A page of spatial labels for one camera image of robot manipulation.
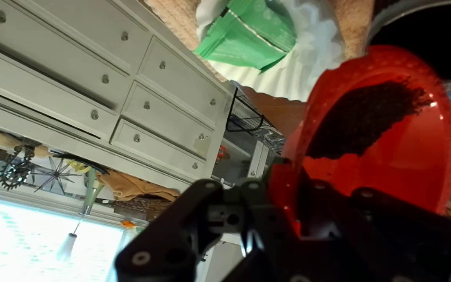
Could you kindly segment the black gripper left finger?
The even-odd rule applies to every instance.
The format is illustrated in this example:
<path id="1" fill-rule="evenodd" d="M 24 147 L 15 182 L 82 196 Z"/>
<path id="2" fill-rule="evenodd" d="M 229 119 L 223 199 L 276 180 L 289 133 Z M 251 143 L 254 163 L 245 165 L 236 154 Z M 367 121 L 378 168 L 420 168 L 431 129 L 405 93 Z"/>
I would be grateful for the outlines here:
<path id="1" fill-rule="evenodd" d="M 117 257 L 118 282 L 196 282 L 206 254 L 225 234 L 243 234 L 256 180 L 234 188 L 203 179 L 153 221 Z"/>

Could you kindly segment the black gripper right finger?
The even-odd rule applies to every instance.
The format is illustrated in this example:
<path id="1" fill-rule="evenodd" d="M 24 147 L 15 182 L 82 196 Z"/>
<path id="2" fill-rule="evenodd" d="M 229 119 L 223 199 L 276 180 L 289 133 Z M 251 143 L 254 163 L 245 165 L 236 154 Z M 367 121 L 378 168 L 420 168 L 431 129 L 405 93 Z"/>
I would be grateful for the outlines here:
<path id="1" fill-rule="evenodd" d="M 311 179 L 289 185 L 287 199 L 311 282 L 451 282 L 451 218 Z"/>

